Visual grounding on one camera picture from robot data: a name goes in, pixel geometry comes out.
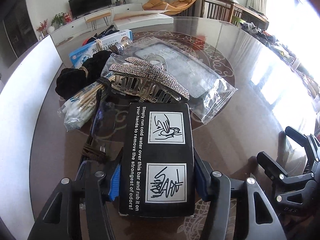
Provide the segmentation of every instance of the black soap box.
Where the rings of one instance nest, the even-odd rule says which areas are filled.
[[[121,164],[119,213],[192,216],[193,168],[188,105],[132,103]]]

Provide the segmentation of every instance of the television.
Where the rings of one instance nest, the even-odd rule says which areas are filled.
[[[112,4],[112,0],[69,0],[73,18]]]

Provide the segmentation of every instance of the white vase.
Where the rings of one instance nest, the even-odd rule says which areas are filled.
[[[129,0],[129,3],[136,3],[138,0]]]
[[[47,28],[47,32],[50,34],[50,33],[53,33],[54,32],[54,27],[53,26],[50,26]]]

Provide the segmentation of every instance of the red decoration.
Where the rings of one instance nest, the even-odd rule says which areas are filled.
[[[37,28],[37,32],[43,32],[47,29],[47,25],[48,25],[48,19],[44,20],[43,23],[40,23],[40,27]]]
[[[71,23],[72,22],[72,19],[71,19],[70,15],[68,13],[64,14],[64,19],[65,19],[66,23]]]

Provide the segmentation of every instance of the round table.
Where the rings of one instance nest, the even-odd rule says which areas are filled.
[[[313,134],[316,111],[301,78],[271,50],[234,25],[205,18],[175,17],[173,24],[132,32],[134,40],[155,36],[176,45],[238,89],[207,125],[191,115],[194,147],[214,170],[241,180],[254,175],[267,195],[271,182],[256,163],[258,152],[268,153],[290,176],[302,174],[306,154],[283,130],[292,126]],[[30,195],[35,218],[59,181],[75,178],[90,127],[88,122],[81,130],[66,132],[57,115],[63,103],[54,91],[57,76],[40,111],[31,149]],[[112,157],[123,146],[127,111],[128,102],[118,101],[116,128],[106,136],[104,146]],[[107,207],[116,239],[196,240],[209,207],[199,197],[196,201],[194,218],[124,218],[118,213],[118,201]],[[230,213],[234,214],[235,201],[231,202]],[[230,215],[228,239],[232,239],[233,223]],[[83,239],[87,237],[84,230]]]

